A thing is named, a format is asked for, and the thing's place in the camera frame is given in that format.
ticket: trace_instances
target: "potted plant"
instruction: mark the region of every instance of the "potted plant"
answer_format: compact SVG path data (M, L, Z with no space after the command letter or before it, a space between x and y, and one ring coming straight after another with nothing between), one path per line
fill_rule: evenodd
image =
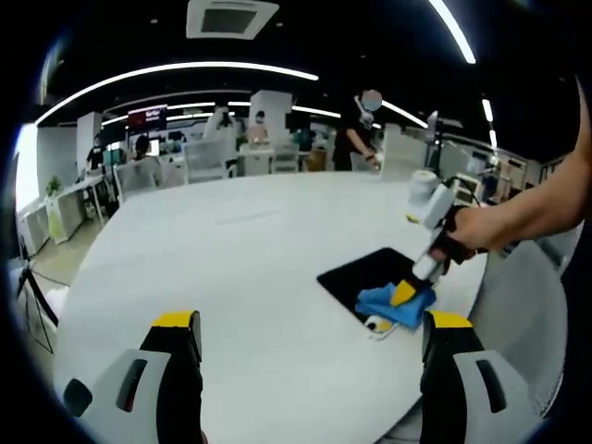
M57 176L53 176L47 186L45 187L45 192L47 193L47 197L52 198L54 195L58 194L58 192L62 189L62 182Z

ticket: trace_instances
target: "white round table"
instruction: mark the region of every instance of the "white round table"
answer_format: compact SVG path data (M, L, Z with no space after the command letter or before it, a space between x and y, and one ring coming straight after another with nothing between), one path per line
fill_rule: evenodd
M362 173L219 180L127 201L85 257L57 331L55 389L91 386L162 313L202 317L210 442L372 443L419 399L422 335L381 341L316 277L383 247L416 259L407 184ZM487 258L453 265L437 308L469 315Z

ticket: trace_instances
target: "man in black shirt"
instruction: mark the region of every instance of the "man in black shirt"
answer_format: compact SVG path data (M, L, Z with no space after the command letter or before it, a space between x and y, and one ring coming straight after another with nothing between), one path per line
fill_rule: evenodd
M94 136L94 145L86 156L87 167L90 170L97 169L103 163L103 152L106 148L101 144L99 134Z
M376 165L370 147L373 112L382 105L382 96L375 90L363 90L350 99L341 111L339 130L335 140L333 163L336 171L352 171L351 153L361 154L364 160Z

